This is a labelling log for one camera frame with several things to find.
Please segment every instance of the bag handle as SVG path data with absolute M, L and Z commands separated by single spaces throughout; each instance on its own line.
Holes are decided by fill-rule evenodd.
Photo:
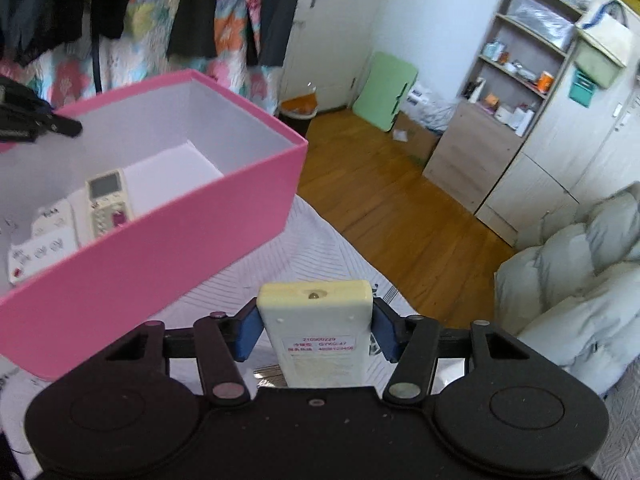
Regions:
M 604 18 L 605 14 L 608 14 L 609 16 L 614 18 L 612 13 L 611 13 L 613 9 L 619 9 L 620 10 L 620 15 L 622 17 L 622 20 L 617 20 L 617 21 L 622 23 L 622 25 L 624 25 L 626 28 L 629 28 L 628 22 L 626 20 L 625 7 L 623 7 L 622 4 L 619 1 L 611 0 L 610 2 L 608 2 L 606 4 L 603 4 L 598 9 L 598 12 L 596 12 L 593 15 L 593 18 L 591 19 L 590 22 L 585 23 L 585 24 L 582 25 L 582 30 L 588 30 L 588 29 L 590 29 L 592 27 L 595 27 L 598 23 L 600 23 L 602 21 L 602 19 Z

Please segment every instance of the wardrobe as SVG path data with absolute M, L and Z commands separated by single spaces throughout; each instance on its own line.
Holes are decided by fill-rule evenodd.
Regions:
M 610 0 L 594 0 L 590 10 Z M 476 217 L 513 245 L 518 232 L 564 205 L 594 202 L 640 180 L 640 17 L 625 7 L 634 54 L 588 108 L 569 99 L 570 66 L 554 98 Z

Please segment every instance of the orange flower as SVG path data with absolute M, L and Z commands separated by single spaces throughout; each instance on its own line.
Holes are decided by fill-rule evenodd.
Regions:
M 236 18 L 233 13 L 228 18 L 216 18 L 213 23 L 214 40 L 218 54 L 225 50 L 241 50 L 244 45 L 245 18 Z

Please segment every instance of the white wall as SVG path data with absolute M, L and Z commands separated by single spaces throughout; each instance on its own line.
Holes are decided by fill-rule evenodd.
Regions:
M 381 50 L 418 67 L 418 80 L 453 99 L 498 0 L 387 0 L 374 32 Z

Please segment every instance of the floral blanket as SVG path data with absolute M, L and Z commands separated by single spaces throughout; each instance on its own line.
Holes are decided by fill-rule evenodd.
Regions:
M 218 0 L 214 20 L 215 59 L 166 57 L 180 0 L 130 0 L 119 40 L 100 39 L 103 91 L 182 68 L 215 78 L 259 107 L 274 113 L 282 72 L 278 67 L 246 65 L 247 30 L 260 49 L 260 0 Z M 54 107 L 95 95 L 88 15 L 79 40 L 44 53 L 25 68 L 0 60 L 0 74 L 19 81 Z

